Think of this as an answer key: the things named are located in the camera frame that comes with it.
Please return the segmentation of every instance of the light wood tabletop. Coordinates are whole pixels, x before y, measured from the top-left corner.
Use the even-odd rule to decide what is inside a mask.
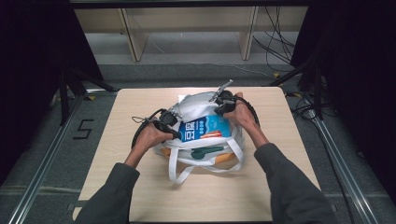
[[[132,116],[148,117],[169,108],[179,95],[216,91],[217,88],[125,89],[118,93],[93,158],[79,201],[101,188],[116,162],[124,162],[139,127]],[[262,130],[285,156],[319,188],[301,136],[283,91],[278,87],[231,87],[241,91],[255,108]],[[195,168],[181,185],[168,177],[168,159],[149,150],[139,163],[134,187],[132,222],[271,221],[270,191],[265,173],[253,157],[256,150],[244,132],[245,162],[241,170],[215,174]],[[73,218],[80,210],[76,207]]]

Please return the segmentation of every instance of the gray long-sleeve shirt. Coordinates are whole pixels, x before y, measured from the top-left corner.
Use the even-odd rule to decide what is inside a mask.
[[[254,156],[267,175],[274,223],[336,223],[322,192],[274,144],[257,148]],[[75,223],[125,223],[138,177],[135,168],[117,163]]]

